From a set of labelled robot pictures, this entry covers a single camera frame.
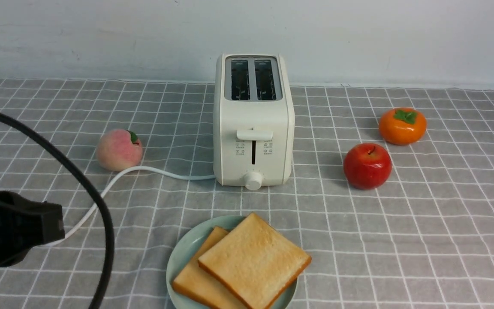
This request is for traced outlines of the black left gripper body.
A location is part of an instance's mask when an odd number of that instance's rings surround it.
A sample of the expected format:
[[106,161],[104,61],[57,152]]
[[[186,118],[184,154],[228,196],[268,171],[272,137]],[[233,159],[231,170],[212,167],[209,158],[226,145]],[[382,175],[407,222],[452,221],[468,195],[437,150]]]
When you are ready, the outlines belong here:
[[65,237],[61,205],[0,191],[0,267],[21,262],[31,248]]

